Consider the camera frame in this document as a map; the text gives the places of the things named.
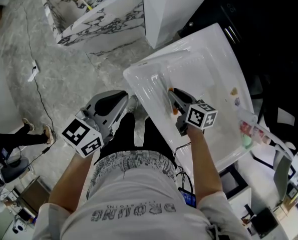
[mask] gray marble floor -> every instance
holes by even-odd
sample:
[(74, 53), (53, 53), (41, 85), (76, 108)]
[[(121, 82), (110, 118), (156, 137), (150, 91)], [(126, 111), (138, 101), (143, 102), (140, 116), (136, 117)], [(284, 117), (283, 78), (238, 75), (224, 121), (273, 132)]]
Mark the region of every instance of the gray marble floor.
[[(123, 70), (153, 52), (145, 39), (101, 57), (58, 46), (41, 0), (11, 0), (4, 8), (0, 22), (0, 56), (9, 88), (21, 116), (36, 125), (37, 134), (42, 132), (42, 124), (51, 122), (43, 110), (34, 81), (28, 82), (33, 59), (41, 70), (37, 82), (46, 109), (58, 131), (69, 115), (83, 107), (93, 95), (117, 89), (131, 93), (123, 78)], [(135, 129), (136, 145), (141, 145), (144, 135), (143, 113), (139, 118)], [(44, 148), (44, 145), (26, 147), (23, 154), (32, 160)], [(33, 163), (35, 174), (52, 188), (73, 154), (72, 149), (58, 137), (51, 150)], [(21, 182), (16, 180), (13, 184), (23, 189), (32, 177), (34, 175), (28, 173)]]

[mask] marble box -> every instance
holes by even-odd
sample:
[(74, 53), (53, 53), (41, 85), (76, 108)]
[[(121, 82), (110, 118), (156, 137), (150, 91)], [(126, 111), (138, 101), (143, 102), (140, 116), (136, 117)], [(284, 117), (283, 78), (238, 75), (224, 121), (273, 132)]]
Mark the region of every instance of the marble box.
[(42, 0), (56, 42), (102, 55), (145, 35), (143, 0)]

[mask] person's left arm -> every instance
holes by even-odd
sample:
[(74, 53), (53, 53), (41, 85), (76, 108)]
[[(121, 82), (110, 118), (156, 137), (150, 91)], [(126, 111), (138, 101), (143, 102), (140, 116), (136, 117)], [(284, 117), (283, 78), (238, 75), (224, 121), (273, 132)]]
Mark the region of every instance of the person's left arm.
[(40, 207), (32, 240), (60, 239), (62, 225), (78, 207), (92, 157), (73, 156), (51, 191), (49, 202)]

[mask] white cube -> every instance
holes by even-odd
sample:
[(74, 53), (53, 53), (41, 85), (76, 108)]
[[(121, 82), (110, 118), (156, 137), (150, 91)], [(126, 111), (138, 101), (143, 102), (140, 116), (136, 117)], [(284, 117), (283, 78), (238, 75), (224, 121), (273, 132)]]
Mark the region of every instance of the white cube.
[(186, 118), (186, 123), (199, 129), (212, 127), (218, 111), (207, 103), (190, 105)]
[(60, 133), (65, 142), (84, 158), (103, 146), (102, 135), (75, 115), (69, 117)]

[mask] shoe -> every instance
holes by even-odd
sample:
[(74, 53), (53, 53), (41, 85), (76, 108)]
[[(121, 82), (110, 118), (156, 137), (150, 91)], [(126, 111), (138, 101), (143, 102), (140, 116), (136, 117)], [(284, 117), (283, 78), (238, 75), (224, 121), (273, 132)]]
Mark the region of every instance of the shoe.
[(22, 122), (25, 125), (29, 125), (30, 126), (30, 131), (34, 131), (35, 130), (35, 126), (34, 124), (30, 123), (29, 120), (27, 120), (26, 118), (22, 118)]
[(43, 133), (48, 137), (47, 144), (52, 145), (54, 143), (54, 138), (53, 138), (53, 135), (52, 135), (51, 128), (47, 124), (44, 124), (43, 129), (44, 129)]
[(139, 104), (138, 98), (136, 97), (136, 95), (132, 95), (129, 98), (129, 102), (128, 102), (128, 106), (125, 108), (126, 113), (134, 113), (134, 111), (137, 109)]

